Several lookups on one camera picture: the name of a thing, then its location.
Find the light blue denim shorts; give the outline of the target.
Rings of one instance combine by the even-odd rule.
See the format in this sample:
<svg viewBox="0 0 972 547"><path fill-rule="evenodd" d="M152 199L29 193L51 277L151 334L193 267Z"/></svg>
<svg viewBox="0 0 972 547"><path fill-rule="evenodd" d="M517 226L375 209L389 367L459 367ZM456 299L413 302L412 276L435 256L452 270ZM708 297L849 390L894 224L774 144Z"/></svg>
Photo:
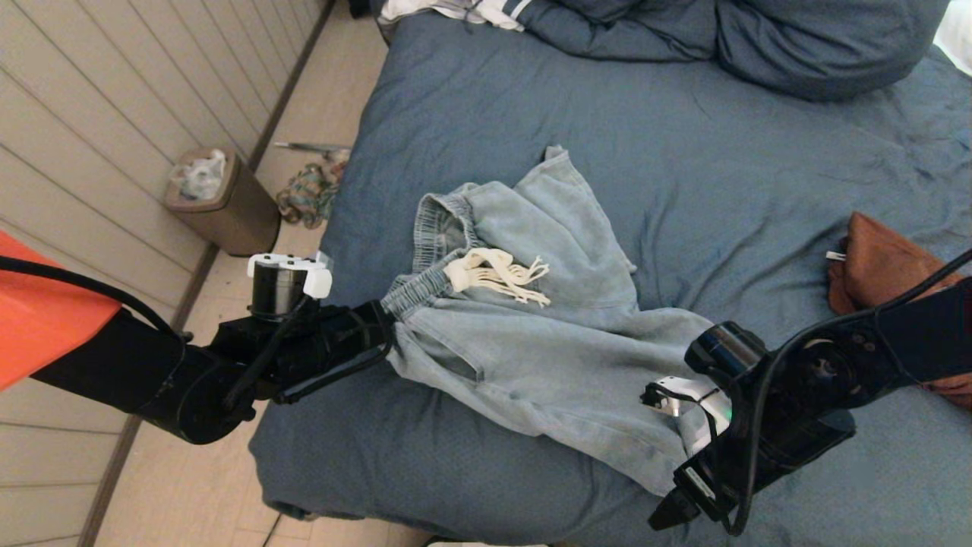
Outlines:
<svg viewBox="0 0 972 547"><path fill-rule="evenodd" d="M653 495L673 489L683 439L641 394L659 378L692 377L685 353L712 323L639 307L635 266L566 149L548 147L514 186L427 194L413 242L411 273L381 300L399 376Z"/></svg>

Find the rust brown shorts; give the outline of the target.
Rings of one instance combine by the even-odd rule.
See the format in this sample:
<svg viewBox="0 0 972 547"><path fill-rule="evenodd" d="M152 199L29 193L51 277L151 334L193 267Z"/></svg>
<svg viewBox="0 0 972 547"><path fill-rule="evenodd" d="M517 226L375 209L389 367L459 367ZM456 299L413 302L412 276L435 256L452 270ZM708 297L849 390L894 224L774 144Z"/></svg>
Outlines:
<svg viewBox="0 0 972 547"><path fill-rule="evenodd" d="M877 308L914 289L943 262L888 226L850 216L828 263L828 302L837 315ZM972 413L972 277L951 274L916 300L886 309L877 324L843 326L838 337L847 361L847 407L919 384Z"/></svg>

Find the white striped garment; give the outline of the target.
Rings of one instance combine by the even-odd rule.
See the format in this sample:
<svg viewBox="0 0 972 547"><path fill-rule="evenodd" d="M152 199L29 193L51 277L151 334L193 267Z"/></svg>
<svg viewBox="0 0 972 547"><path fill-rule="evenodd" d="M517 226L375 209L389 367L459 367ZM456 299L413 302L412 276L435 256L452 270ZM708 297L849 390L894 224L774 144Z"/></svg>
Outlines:
<svg viewBox="0 0 972 547"><path fill-rule="evenodd" d="M409 15L436 11L452 20L522 32L524 26L519 17L531 3L532 0L386 0L377 21L390 29Z"/></svg>

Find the multicoloured rag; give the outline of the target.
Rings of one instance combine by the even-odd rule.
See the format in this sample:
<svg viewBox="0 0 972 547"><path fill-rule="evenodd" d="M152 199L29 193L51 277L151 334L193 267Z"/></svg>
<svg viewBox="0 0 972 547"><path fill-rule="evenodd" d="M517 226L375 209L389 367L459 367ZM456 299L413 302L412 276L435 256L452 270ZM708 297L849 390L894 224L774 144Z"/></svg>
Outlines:
<svg viewBox="0 0 972 547"><path fill-rule="evenodd" d="M303 166L276 195L281 217L309 231L322 226L333 213L345 166L345 162Z"/></svg>

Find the blue bed cover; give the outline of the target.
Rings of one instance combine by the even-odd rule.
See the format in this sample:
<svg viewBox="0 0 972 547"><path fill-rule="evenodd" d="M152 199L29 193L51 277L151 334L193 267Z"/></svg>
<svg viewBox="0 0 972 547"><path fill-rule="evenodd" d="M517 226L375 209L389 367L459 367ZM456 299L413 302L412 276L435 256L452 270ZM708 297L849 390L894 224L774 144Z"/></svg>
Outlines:
<svg viewBox="0 0 972 547"><path fill-rule="evenodd" d="M828 318L824 254L853 211L943 260L972 247L972 80L909 76L807 103L714 63L572 58L438 14L400 22L322 249L331 301L410 268L420 198L518 180L570 152L638 270L642 307L735 320L777 346ZM547 438L508 432L387 364L272 405L250 449L269 506L501 545L972 547L972 413L919 387L854 411L853 439L754 498L746 533L653 532L658 503Z"/></svg>

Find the crumpled blue duvet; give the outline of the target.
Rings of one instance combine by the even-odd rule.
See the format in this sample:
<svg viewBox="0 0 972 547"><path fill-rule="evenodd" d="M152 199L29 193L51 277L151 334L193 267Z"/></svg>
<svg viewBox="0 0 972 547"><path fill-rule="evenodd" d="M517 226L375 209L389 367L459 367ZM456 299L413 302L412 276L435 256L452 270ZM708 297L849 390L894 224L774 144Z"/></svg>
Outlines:
<svg viewBox="0 0 972 547"><path fill-rule="evenodd" d="M618 62L712 60L751 84L844 100L907 77L951 0L506 0L559 51Z"/></svg>

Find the thin silver metal rod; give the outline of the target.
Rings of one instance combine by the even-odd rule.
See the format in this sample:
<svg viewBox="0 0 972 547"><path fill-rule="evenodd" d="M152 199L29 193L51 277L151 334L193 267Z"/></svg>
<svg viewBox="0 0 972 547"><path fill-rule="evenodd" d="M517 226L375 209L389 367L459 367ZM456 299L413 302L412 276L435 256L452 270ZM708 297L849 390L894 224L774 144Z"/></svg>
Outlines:
<svg viewBox="0 0 972 547"><path fill-rule="evenodd" d="M349 147L338 146L333 144L315 144L315 143L299 143L291 141L277 141L273 142L272 145L275 148L296 151L302 153L318 153L323 158L344 158L350 155L351 149Z"/></svg>

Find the white pillow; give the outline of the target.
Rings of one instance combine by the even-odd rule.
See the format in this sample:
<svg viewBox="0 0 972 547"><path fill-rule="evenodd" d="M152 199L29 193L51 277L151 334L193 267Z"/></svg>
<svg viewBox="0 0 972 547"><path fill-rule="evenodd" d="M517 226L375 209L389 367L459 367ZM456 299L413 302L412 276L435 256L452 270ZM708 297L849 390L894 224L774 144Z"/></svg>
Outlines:
<svg viewBox="0 0 972 547"><path fill-rule="evenodd" d="M950 1L933 42L955 67L972 77L972 0Z"/></svg>

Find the clear plastic bin bag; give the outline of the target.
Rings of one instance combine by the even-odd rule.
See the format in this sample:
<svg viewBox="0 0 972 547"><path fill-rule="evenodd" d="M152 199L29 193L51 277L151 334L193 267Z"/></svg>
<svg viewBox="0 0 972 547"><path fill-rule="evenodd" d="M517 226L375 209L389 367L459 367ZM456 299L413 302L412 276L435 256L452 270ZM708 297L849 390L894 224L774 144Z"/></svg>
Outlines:
<svg viewBox="0 0 972 547"><path fill-rule="evenodd" d="M221 190L227 163L228 157L220 149L195 149L172 167L168 180L184 200L214 200Z"/></svg>

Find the brown trash bin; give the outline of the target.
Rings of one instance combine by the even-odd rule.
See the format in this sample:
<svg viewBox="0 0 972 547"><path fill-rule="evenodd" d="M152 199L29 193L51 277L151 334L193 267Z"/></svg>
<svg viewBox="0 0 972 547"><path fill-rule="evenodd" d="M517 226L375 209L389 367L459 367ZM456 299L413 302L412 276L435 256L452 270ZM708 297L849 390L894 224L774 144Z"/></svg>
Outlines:
<svg viewBox="0 0 972 547"><path fill-rule="evenodd" d="M219 194L214 200L189 201L168 181L164 204L202 239L233 256L270 252L281 224L276 202L249 166L233 151L228 157Z"/></svg>

